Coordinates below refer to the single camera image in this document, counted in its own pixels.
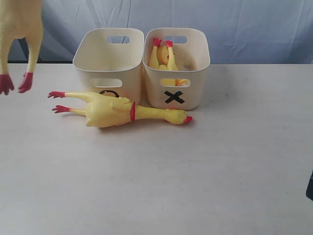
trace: white backdrop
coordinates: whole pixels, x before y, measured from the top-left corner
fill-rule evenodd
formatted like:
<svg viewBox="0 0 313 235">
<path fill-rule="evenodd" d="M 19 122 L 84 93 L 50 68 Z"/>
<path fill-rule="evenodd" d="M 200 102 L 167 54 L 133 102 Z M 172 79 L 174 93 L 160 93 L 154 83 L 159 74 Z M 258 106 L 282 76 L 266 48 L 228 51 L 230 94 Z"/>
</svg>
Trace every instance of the white backdrop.
<svg viewBox="0 0 313 235">
<path fill-rule="evenodd" d="M 98 27 L 191 27 L 212 64 L 311 63 L 313 0 L 44 0 L 42 60 L 72 60 Z M 9 60 L 24 60 L 16 41 Z"/>
</svg>

